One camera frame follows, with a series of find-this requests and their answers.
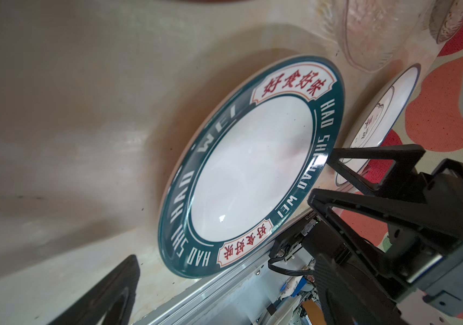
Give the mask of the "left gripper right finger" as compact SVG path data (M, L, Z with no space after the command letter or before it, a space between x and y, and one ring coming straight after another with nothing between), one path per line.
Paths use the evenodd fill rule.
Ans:
M314 278L327 324L403 324L415 291L448 316L463 313L463 163L415 166L419 145L334 150L328 164L356 193L315 189L308 203L348 255L319 252Z

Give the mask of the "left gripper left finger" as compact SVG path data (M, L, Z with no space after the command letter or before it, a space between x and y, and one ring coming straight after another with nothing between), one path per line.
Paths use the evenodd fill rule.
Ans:
M51 324L129 324L139 277L130 255Z

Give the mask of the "green rim plate front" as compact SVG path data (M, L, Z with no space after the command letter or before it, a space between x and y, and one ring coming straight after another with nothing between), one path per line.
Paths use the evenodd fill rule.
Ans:
M290 219L332 153L345 86L326 58L295 56L246 79L185 147L159 213L166 267L204 278L238 265Z

